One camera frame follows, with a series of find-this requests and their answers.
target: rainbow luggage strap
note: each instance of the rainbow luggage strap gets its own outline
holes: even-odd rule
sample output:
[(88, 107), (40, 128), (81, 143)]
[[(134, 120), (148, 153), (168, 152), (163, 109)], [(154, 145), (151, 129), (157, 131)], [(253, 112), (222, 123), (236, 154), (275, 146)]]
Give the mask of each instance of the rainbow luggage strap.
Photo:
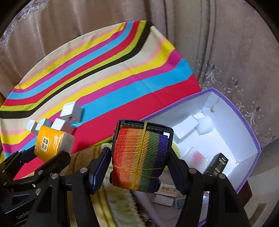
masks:
[(110, 182), (117, 187), (156, 192), (160, 187), (173, 130), (147, 121), (120, 120), (112, 145)]

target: black stripe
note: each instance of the black stripe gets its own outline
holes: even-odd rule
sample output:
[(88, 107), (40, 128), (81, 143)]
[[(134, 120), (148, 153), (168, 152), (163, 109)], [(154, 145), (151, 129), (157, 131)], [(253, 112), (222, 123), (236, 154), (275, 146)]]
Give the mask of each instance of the black stripe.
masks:
[(94, 74), (94, 73), (97, 73), (103, 69), (106, 69), (108, 67), (111, 67), (113, 65), (117, 65), (121, 62), (124, 62), (130, 58), (132, 58), (133, 56), (135, 56), (143, 47), (145, 41), (147, 40), (147, 37), (150, 33), (150, 27), (153, 26), (153, 24), (149, 21), (147, 21), (146, 25), (145, 25), (145, 28), (143, 29), (143, 32), (141, 34), (141, 37), (139, 38), (139, 41), (138, 43), (136, 44), (136, 46), (134, 47), (134, 49), (122, 56), (121, 58), (119, 59), (116, 59), (110, 63), (107, 63), (106, 65), (103, 65), (99, 68), (96, 68), (76, 79), (74, 79), (73, 81), (65, 84), (63, 87), (59, 88), (57, 91), (55, 91), (54, 93), (52, 93), (50, 96), (48, 96), (46, 99), (44, 99), (40, 104), (38, 104), (36, 107), (34, 107), (32, 110), (28, 110), (28, 111), (0, 111), (0, 118), (2, 119), (19, 119), (19, 118), (26, 118), (26, 117), (29, 117), (31, 116), (35, 111), (37, 111), (42, 105), (44, 105), (47, 101), (49, 101), (51, 98), (53, 98), (55, 95), (59, 94), (60, 92), (62, 92), (63, 90), (65, 90), (66, 88), (68, 88), (69, 86), (77, 83), (78, 81)]

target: blue stripe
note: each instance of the blue stripe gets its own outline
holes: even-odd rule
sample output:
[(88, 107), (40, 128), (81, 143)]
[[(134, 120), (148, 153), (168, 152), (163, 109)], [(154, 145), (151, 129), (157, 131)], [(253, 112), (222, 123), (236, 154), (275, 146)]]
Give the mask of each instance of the blue stripe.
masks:
[(62, 70), (60, 73), (56, 74), (55, 76), (53, 76), (49, 80), (43, 82), (42, 84), (38, 85), (37, 87), (33, 88), (30, 91), (26, 91), (26, 92), (23, 92), (23, 93), (11, 92), (8, 96), (8, 99), (16, 99), (16, 100), (24, 99), (24, 98), (29, 98), (29, 97), (32, 97), (32, 96), (40, 93), (45, 88), (53, 85), (58, 80), (60, 80), (64, 76), (68, 75), (69, 73), (73, 72), (77, 68), (81, 67), (82, 65), (90, 62), (91, 60), (101, 56), (102, 54), (104, 54), (104, 53), (108, 52), (109, 50), (118, 46), (130, 34), (131, 29), (132, 29), (132, 25), (133, 25), (133, 22), (128, 22), (127, 26), (126, 26), (126, 29), (123, 31), (123, 33), (118, 38), (112, 40), (111, 42), (109, 42), (108, 44), (103, 46), (102, 48), (88, 54), (87, 56), (83, 57), (82, 59), (80, 59), (80, 60), (76, 61), (75, 63), (71, 64), (70, 66), (68, 66), (67, 68), (65, 68), (64, 70)]
[[(186, 60), (181, 59), (178, 65), (171, 71), (165, 72), (142, 81), (137, 81), (128, 86), (122, 87), (107, 95), (104, 95), (90, 103), (84, 104), (82, 121), (73, 124), (74, 128), (99, 117), (113, 109), (116, 109), (128, 102), (138, 99), (144, 95), (158, 91), (164, 87), (171, 86), (187, 80), (192, 75)], [(28, 142), (22, 149), (26, 150), (34, 146), (36, 138)]]

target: orange tissue pack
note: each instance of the orange tissue pack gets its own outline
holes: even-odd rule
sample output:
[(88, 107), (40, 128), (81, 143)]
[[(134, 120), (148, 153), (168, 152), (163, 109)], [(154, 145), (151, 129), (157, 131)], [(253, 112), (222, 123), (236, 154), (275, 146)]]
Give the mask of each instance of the orange tissue pack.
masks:
[(60, 151), (71, 154), (73, 143), (73, 135), (43, 125), (37, 136), (34, 154), (47, 162)]

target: rainbow strap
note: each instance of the rainbow strap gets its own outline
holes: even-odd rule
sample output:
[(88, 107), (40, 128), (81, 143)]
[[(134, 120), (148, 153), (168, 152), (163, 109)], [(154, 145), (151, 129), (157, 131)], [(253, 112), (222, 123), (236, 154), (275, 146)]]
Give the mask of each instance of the rainbow strap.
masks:
[(153, 131), (120, 125), (113, 154), (114, 186), (154, 193), (160, 185), (168, 137)]

